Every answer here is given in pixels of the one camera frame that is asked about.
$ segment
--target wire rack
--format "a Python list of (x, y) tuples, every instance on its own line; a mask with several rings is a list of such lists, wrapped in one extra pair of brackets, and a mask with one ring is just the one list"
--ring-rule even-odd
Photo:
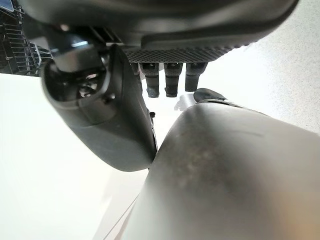
[(15, 1), (13, 5), (14, 12), (0, 9), (0, 73), (38, 76), (51, 54), (26, 39), (24, 12)]

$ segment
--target dish rack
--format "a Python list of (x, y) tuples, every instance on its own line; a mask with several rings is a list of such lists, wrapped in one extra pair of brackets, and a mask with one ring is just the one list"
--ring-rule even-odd
[(26, 39), (24, 11), (16, 1), (13, 8), (13, 12), (0, 9), (0, 73), (39, 76), (40, 68), (52, 56)]

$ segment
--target black plastic housing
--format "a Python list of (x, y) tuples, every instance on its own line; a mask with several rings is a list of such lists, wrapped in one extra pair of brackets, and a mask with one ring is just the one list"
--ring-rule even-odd
[(53, 61), (42, 72), (49, 102), (98, 157), (126, 172), (149, 168), (157, 152), (152, 122), (132, 67), (118, 46), (106, 69), (62, 73)]
[(19, 2), (42, 23), (108, 29), (132, 63), (204, 63), (270, 34), (298, 0)]

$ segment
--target gray metal surface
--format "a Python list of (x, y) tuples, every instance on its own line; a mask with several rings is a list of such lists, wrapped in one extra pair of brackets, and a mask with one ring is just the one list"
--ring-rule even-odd
[(320, 239), (320, 138), (217, 103), (181, 114), (122, 240)]

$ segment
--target white surface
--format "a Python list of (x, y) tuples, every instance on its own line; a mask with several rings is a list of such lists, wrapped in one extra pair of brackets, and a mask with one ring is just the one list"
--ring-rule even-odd
[[(199, 87), (320, 133), (319, 10), (317, 0), (303, 0), (270, 36), (211, 62)], [(192, 104), (184, 72), (178, 98), (165, 97), (164, 71), (160, 79), (160, 97), (146, 99), (158, 143)], [(38, 79), (0, 74), (0, 87), (0, 238), (102, 240), (147, 172), (98, 159), (47, 103)]]
[(0, 114), (0, 239), (103, 239), (147, 172), (96, 157), (49, 105), (39, 78), (0, 74)]

